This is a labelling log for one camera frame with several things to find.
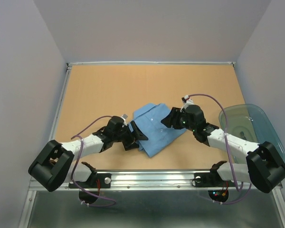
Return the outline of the blue long sleeve shirt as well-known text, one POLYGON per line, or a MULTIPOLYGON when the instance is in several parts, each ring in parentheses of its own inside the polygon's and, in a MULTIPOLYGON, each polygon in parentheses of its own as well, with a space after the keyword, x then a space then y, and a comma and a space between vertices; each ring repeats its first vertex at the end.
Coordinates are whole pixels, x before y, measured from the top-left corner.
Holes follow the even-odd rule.
POLYGON ((154 157, 174 140, 186 132, 175 130, 161 123, 170 109, 166 104, 149 103, 133 112, 133 121, 148 140, 139 140, 139 150, 145 151, 149 158, 154 157))

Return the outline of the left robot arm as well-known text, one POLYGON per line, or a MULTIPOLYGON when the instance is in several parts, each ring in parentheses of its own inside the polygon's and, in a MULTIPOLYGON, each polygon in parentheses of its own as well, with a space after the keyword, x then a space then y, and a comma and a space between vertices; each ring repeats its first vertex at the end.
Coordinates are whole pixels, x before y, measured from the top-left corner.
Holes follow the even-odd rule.
POLYGON ((72 162, 90 154, 101 153, 114 143, 122 143, 126 151, 139 148, 138 141, 147 141, 148 137, 134 121, 126 123, 124 117, 110 117, 106 126, 81 139, 75 136, 71 142, 47 142, 36 159, 28 168, 28 173, 46 190, 53 192, 63 183, 71 182, 75 177, 85 187, 96 183, 96 175, 89 164, 83 164, 79 174, 72 170, 72 162))

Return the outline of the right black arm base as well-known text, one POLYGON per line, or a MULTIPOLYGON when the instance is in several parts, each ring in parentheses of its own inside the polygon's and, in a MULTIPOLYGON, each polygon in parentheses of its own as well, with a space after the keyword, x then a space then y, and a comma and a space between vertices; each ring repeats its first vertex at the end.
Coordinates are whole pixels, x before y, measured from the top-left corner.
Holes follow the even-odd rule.
POLYGON ((208 190, 209 200, 222 204, 229 198, 229 187, 234 186, 231 181, 222 180, 218 174, 212 172, 194 174, 191 185, 196 188, 214 188, 208 190))

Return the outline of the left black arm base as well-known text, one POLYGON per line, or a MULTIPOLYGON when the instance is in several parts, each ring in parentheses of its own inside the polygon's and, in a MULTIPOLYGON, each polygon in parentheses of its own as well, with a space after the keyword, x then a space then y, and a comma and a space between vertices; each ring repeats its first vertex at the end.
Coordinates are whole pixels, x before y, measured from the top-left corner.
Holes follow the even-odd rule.
POLYGON ((111 187, 111 174, 110 173, 93 173, 91 177, 85 182, 77 181, 77 184, 89 192, 89 194, 83 192, 77 185, 74 183, 69 183, 68 187, 70 189, 79 189, 78 197, 84 203, 89 206, 96 206, 96 202, 99 202, 100 199, 91 194, 100 196, 101 189, 109 189, 111 187))

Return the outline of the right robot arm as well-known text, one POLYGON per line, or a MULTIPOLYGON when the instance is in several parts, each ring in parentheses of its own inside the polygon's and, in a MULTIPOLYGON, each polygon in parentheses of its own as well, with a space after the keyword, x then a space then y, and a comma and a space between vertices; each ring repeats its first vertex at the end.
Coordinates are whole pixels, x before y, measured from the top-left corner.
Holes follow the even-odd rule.
POLYGON ((210 171, 199 178, 200 183, 215 186, 232 180, 252 184, 261 192, 269 193, 285 179, 285 162, 272 143, 249 142, 225 133, 208 123, 201 108, 195 104, 172 108, 161 123, 176 130, 187 129, 198 142, 237 158, 238 163, 220 161, 212 165, 210 171))

